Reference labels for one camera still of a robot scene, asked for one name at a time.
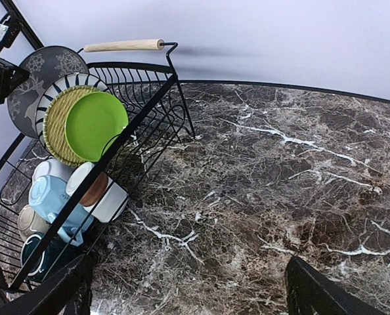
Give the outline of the grey deer pattern plate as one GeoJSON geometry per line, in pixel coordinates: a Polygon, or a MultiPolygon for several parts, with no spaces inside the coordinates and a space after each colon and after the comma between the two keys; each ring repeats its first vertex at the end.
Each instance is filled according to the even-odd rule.
{"type": "Polygon", "coordinates": [[[56,80],[73,73],[89,72],[84,59],[63,46],[48,46],[27,56],[20,68],[29,72],[29,78],[7,97],[8,113],[15,127],[30,138],[37,138],[35,114],[39,99],[56,80]]]}

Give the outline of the woven yellow green plate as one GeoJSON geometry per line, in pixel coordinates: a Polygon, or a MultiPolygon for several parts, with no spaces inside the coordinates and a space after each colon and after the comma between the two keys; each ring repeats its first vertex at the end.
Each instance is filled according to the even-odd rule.
{"type": "Polygon", "coordinates": [[[59,93],[49,104],[43,120],[43,139],[47,151],[61,163],[77,167],[84,162],[69,147],[65,136],[65,124],[72,106],[83,96],[99,89],[89,86],[75,86],[59,93]]]}

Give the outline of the blue striped white plate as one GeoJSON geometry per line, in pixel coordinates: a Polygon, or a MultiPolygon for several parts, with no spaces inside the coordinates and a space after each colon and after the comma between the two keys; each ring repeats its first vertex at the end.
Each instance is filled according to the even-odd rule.
{"type": "Polygon", "coordinates": [[[62,91],[76,86],[94,87],[103,92],[109,91],[107,84],[105,84],[103,80],[89,73],[73,73],[70,75],[65,75],[64,77],[61,77],[60,79],[49,85],[49,87],[43,93],[42,97],[38,102],[35,114],[36,133],[38,135],[40,143],[44,148],[46,148],[47,146],[43,137],[43,121],[50,103],[62,91]]]}

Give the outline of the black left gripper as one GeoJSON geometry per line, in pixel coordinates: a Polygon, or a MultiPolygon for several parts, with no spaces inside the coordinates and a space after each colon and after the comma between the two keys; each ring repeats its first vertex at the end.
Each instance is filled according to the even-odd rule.
{"type": "Polygon", "coordinates": [[[0,58],[0,105],[29,76],[30,73],[28,70],[0,58]]]}

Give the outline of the bright green plate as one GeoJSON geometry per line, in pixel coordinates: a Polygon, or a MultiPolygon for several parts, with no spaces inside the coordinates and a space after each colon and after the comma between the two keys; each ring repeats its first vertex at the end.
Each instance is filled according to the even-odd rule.
{"type": "Polygon", "coordinates": [[[64,134],[75,155],[84,161],[97,162],[128,124],[123,103],[110,93],[96,91],[72,105],[64,134]]]}

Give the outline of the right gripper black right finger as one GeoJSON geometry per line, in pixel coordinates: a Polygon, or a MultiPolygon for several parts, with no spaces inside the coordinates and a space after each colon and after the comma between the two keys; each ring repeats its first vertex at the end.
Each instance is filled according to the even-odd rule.
{"type": "Polygon", "coordinates": [[[293,256],[285,269],[289,314],[382,314],[293,256]]]}

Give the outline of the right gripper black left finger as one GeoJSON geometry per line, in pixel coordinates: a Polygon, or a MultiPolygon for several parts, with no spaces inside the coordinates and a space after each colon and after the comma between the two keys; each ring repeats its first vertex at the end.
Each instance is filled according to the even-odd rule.
{"type": "Polygon", "coordinates": [[[90,314],[93,261],[80,255],[39,287],[0,306],[0,314],[90,314]]]}

